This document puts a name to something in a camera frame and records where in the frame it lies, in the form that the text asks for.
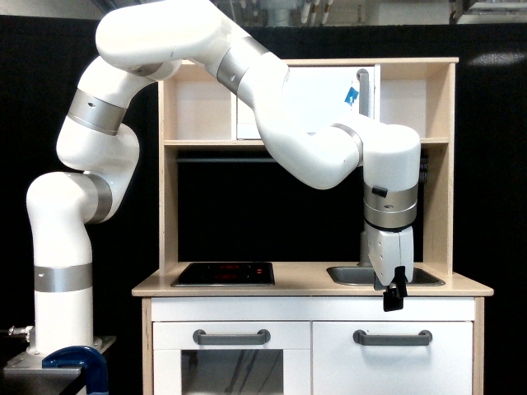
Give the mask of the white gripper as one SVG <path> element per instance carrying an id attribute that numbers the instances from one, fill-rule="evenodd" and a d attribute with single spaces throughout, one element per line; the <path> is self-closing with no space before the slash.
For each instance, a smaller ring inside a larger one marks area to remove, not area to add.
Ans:
<path id="1" fill-rule="evenodd" d="M 383 310 L 403 309 L 407 283 L 413 280 L 413 228 L 398 232 L 378 230 L 365 224 L 367 256 L 375 272 L 376 290 L 383 293 Z"/>

